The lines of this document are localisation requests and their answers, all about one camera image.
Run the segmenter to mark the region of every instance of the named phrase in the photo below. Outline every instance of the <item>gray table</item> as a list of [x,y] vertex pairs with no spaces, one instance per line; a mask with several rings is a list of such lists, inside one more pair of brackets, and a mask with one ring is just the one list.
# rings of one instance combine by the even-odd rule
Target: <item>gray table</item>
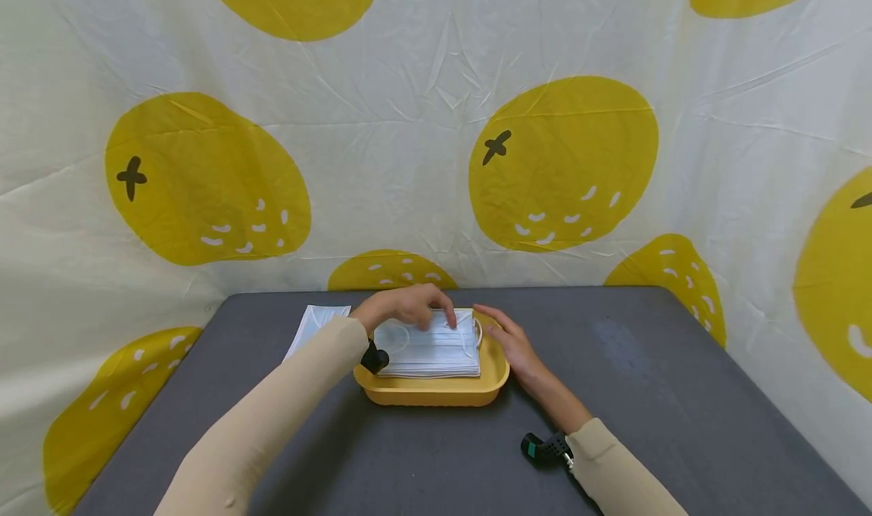
[[[229,298],[74,514],[151,514],[188,449],[281,362],[306,304],[365,296]],[[524,325],[546,365],[689,514],[870,514],[663,289],[452,298],[503,308]],[[271,467],[251,514],[597,514],[561,468],[522,458],[528,431],[545,437],[551,426],[514,380],[486,408],[423,409],[375,406],[348,377]]]

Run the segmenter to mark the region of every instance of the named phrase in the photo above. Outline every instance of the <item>white curtain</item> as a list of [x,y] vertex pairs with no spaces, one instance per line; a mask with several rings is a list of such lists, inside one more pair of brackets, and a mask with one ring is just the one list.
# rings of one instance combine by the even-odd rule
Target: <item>white curtain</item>
[[230,294],[417,281],[670,288],[872,506],[867,1],[0,0],[0,514]]

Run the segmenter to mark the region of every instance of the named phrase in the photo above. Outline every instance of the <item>cream background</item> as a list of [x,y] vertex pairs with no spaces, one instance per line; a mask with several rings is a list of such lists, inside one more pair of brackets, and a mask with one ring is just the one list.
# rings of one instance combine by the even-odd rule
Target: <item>cream background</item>
[[[461,287],[597,285],[666,232],[715,274],[729,354],[872,506],[872,405],[823,361],[790,291],[817,213],[872,164],[871,46],[867,0],[740,20],[688,0],[375,0],[311,44],[220,0],[0,0],[0,514],[49,514],[42,438],[105,357],[205,325],[229,294],[322,289],[380,247]],[[654,108],[649,187],[598,241],[507,252],[472,216],[472,145],[518,93],[581,74]],[[312,203],[296,253],[182,268],[127,228],[105,142],[133,105],[176,91],[217,98],[293,156]]]

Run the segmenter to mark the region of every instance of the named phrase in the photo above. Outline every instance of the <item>folded mask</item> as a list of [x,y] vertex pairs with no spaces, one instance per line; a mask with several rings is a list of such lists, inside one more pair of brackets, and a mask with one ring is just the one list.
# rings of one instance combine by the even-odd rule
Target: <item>folded mask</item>
[[471,309],[455,309],[457,328],[451,328],[445,312],[434,310],[430,328],[389,320],[376,328],[373,340],[391,357],[378,376],[389,378],[458,378],[481,376],[478,345],[481,326]]
[[318,329],[327,325],[327,322],[332,320],[334,316],[348,316],[350,311],[350,306],[314,306],[311,304],[307,306],[303,313],[303,319],[300,320],[300,326],[297,327],[297,336],[294,337],[291,349],[288,350],[282,361],[286,361],[289,356],[294,355],[294,351],[309,342]]

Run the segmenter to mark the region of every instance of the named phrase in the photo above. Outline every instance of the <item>yellow tray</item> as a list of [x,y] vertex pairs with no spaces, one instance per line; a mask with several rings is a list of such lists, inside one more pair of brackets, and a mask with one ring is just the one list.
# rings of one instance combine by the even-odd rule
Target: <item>yellow tray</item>
[[503,348],[487,334],[494,320],[474,312],[485,328],[478,358],[481,377],[478,378],[381,378],[358,365],[354,379],[369,400],[383,406],[487,406],[500,393],[509,379],[509,362]]

